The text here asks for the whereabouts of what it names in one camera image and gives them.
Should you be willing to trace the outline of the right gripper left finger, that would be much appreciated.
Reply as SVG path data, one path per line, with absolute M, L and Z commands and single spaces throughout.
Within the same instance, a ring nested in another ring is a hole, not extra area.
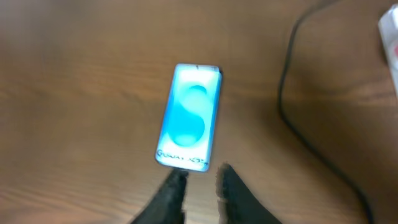
M 131 224 L 184 224 L 187 177 L 187 171 L 173 169 Z

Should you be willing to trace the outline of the blue Galaxy smartphone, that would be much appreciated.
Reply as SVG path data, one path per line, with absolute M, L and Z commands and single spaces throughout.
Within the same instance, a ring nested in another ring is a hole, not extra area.
M 209 169 L 221 81 L 217 66 L 176 65 L 155 152 L 159 164 Z

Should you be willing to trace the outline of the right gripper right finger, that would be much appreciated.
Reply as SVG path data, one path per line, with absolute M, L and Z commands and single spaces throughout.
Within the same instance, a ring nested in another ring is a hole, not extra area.
M 252 194 L 233 167 L 224 163 L 217 173 L 221 217 L 227 224 L 282 224 Z

